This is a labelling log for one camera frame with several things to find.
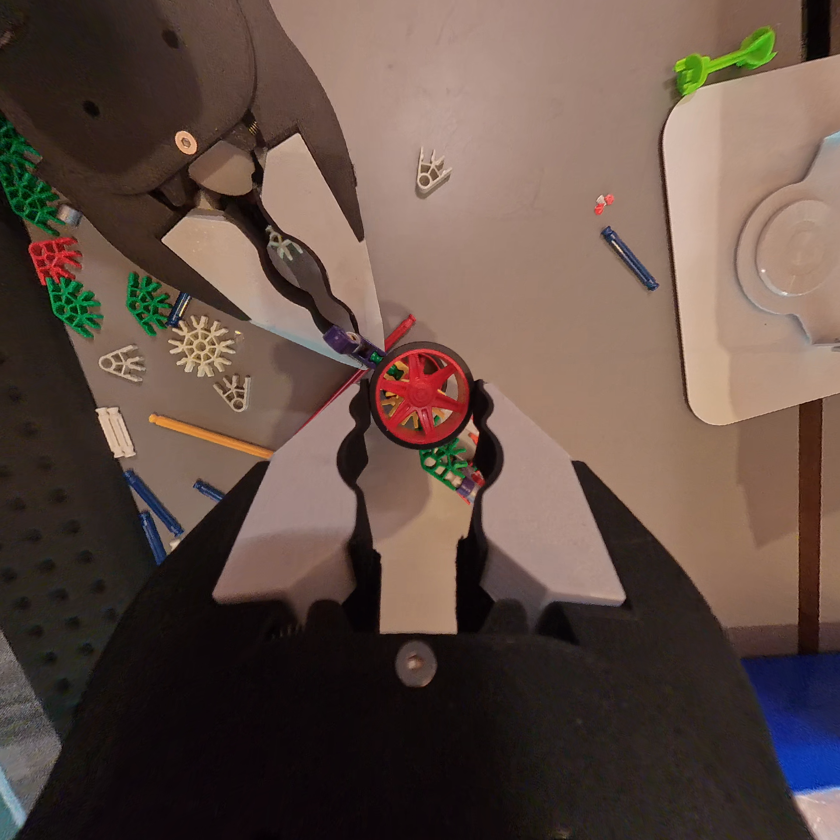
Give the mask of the white document stand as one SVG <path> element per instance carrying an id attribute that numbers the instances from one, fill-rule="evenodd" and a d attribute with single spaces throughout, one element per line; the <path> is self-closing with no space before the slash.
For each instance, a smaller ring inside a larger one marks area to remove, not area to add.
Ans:
<path id="1" fill-rule="evenodd" d="M 834 396 L 839 57 L 699 89 L 662 151 L 687 402 L 704 423 Z"/>

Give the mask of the pair of white rods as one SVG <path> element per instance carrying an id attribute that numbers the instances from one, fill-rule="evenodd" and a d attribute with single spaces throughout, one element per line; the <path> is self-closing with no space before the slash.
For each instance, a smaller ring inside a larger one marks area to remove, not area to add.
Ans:
<path id="1" fill-rule="evenodd" d="M 133 440 L 120 409 L 117 406 L 98 406 L 96 415 L 112 456 L 116 459 L 136 456 Z"/>

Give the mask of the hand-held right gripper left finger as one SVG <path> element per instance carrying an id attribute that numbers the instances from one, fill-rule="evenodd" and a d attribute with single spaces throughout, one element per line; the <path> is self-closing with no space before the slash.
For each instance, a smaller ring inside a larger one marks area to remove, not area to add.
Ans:
<path id="1" fill-rule="evenodd" d="M 354 629 L 379 630 L 379 554 L 359 479 L 368 466 L 368 384 L 357 384 L 273 454 L 216 582 L 217 603 L 283 602 L 305 623 L 342 604 Z"/>

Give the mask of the purple and yellow rod assembly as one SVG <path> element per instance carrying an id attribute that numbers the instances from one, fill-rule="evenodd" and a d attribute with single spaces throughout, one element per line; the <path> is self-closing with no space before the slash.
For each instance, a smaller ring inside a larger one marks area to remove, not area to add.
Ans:
<path id="1" fill-rule="evenodd" d="M 346 356 L 361 369 L 374 369 L 383 362 L 385 352 L 357 332 L 345 331 L 338 325 L 323 334 L 323 340 L 336 354 Z"/>

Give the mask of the red and green toy model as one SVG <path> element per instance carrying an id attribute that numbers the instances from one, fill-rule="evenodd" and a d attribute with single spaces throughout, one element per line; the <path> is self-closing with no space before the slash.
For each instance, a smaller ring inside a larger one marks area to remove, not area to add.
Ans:
<path id="1" fill-rule="evenodd" d="M 465 430 L 450 443 L 414 452 L 418 454 L 421 468 L 428 476 L 472 505 L 484 485 L 484 478 L 473 463 L 477 442 L 478 433 L 470 418 Z"/>

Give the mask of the lime green double-ended connector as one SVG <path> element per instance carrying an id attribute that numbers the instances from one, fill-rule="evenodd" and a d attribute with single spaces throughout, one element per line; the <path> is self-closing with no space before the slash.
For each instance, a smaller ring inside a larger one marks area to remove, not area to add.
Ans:
<path id="1" fill-rule="evenodd" d="M 768 64 L 775 56 L 775 31 L 772 27 L 756 29 L 743 40 L 739 49 L 718 58 L 690 54 L 674 65 L 675 85 L 681 97 L 690 95 L 705 85 L 710 74 L 737 67 L 755 70 Z"/>

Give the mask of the green fan connector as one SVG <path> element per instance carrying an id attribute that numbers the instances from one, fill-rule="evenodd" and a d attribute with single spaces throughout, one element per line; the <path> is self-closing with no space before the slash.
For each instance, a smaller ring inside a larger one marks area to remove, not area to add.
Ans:
<path id="1" fill-rule="evenodd" d="M 1 118 L 1 177 L 17 180 L 31 175 L 40 161 L 39 153 L 4 116 Z"/>
<path id="2" fill-rule="evenodd" d="M 47 279 L 46 288 L 53 314 L 72 332 L 92 340 L 102 327 L 101 303 L 78 280 Z"/>
<path id="3" fill-rule="evenodd" d="M 13 212 L 48 235 L 64 225 L 58 216 L 60 195 L 32 172 L 2 170 L 1 184 Z"/>
<path id="4" fill-rule="evenodd" d="M 146 335 L 154 337 L 167 328 L 172 302 L 158 280 L 130 272 L 125 306 Z"/>

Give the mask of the black wheel red hub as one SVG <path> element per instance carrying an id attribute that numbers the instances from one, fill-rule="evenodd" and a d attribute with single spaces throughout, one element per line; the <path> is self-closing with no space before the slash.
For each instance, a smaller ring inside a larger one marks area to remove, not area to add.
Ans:
<path id="1" fill-rule="evenodd" d="M 447 445 L 472 416 L 475 380 L 465 360 L 438 343 L 402 343 L 371 376 L 371 417 L 384 437 L 411 450 Z"/>

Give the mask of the blue storage bin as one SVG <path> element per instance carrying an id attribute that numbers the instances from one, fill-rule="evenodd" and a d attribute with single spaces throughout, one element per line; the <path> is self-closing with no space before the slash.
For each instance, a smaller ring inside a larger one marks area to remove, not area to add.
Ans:
<path id="1" fill-rule="evenodd" d="M 839 786 L 839 653 L 743 658 L 796 794 Z"/>

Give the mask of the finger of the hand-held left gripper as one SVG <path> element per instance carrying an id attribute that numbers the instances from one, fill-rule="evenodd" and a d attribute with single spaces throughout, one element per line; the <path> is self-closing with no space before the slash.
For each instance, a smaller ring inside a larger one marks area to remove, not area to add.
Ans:
<path id="1" fill-rule="evenodd" d="M 358 238 L 300 133 L 265 158 L 260 207 L 269 225 L 303 247 L 277 267 L 325 318 L 384 348 L 382 313 L 366 242 Z"/>
<path id="2" fill-rule="evenodd" d="M 359 370 L 361 364 L 324 341 L 309 310 L 285 298 L 268 278 L 258 248 L 223 213 L 194 209 L 163 244 L 241 310 L 252 324 Z"/>

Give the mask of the red long rod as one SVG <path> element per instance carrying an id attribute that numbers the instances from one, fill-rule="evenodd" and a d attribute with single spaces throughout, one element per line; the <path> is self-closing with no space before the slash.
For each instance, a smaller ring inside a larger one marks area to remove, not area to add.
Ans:
<path id="1" fill-rule="evenodd" d="M 416 319 L 414 315 L 409 315 L 407 318 L 401 321 L 388 336 L 385 337 L 385 345 L 382 349 L 385 352 L 385 355 L 387 352 L 393 350 L 400 340 L 405 338 L 405 336 L 412 330 L 415 323 Z M 355 373 L 353 373 L 349 380 L 343 383 L 341 387 L 335 393 L 333 393 L 332 396 L 315 413 L 313 413 L 305 423 L 303 423 L 299 427 L 294 436 L 297 436 L 303 430 L 303 428 L 305 428 L 307 425 L 310 424 L 312 420 L 315 419 L 315 417 L 317 417 L 324 410 L 326 410 L 326 408 L 329 407 L 332 403 L 334 403 L 339 398 L 339 396 L 348 391 L 352 385 L 357 384 L 368 374 L 369 371 L 372 370 L 360 368 Z"/>

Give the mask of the white snowflake connector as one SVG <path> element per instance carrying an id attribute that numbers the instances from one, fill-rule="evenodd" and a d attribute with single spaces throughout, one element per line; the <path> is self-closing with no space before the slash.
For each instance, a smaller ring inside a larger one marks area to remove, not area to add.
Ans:
<path id="1" fill-rule="evenodd" d="M 169 339 L 170 354 L 178 357 L 176 364 L 185 373 L 197 377 L 214 377 L 225 373 L 236 354 L 235 341 L 226 338 L 228 330 L 219 321 L 209 321 L 208 316 L 183 318 L 172 329 L 174 338 Z"/>

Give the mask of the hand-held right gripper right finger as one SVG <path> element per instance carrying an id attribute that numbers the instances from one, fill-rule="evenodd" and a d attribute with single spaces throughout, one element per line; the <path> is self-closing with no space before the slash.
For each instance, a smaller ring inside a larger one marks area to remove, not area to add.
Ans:
<path id="1" fill-rule="evenodd" d="M 485 484 L 456 554 L 456 624 L 475 633 L 517 602 L 528 630 L 554 603 L 622 606 L 626 594 L 572 457 L 495 385 L 471 397 Z"/>

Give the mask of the red fan connector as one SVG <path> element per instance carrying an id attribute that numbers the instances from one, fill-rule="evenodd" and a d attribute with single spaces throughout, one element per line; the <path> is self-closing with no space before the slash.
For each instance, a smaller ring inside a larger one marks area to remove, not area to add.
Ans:
<path id="1" fill-rule="evenodd" d="M 75 237 L 34 241 L 28 246 L 28 254 L 43 287 L 49 281 L 75 280 L 76 272 L 82 268 L 81 252 Z"/>

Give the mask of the yellow rod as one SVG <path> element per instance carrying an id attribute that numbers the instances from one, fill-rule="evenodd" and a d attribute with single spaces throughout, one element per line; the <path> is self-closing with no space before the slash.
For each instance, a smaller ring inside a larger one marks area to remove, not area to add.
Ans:
<path id="1" fill-rule="evenodd" d="M 275 453 L 274 449 L 251 444 L 236 437 L 213 432 L 203 427 L 178 421 L 174 418 L 153 413 L 149 415 L 149 423 L 163 429 L 167 429 L 190 438 L 199 439 L 207 443 L 223 448 L 232 449 L 236 452 L 251 455 L 260 459 L 269 459 Z"/>

